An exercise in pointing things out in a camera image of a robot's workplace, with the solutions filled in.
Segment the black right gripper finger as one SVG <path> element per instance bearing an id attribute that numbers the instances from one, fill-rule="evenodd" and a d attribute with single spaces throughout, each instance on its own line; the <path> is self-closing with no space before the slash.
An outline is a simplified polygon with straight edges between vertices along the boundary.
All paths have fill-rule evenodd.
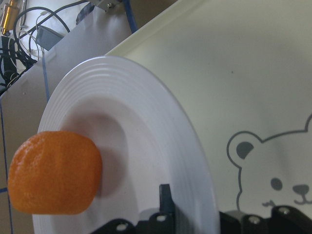
<path id="1" fill-rule="evenodd" d="M 159 186 L 159 214 L 162 216 L 168 215 L 175 219 L 176 207 L 169 184 L 161 184 Z"/>

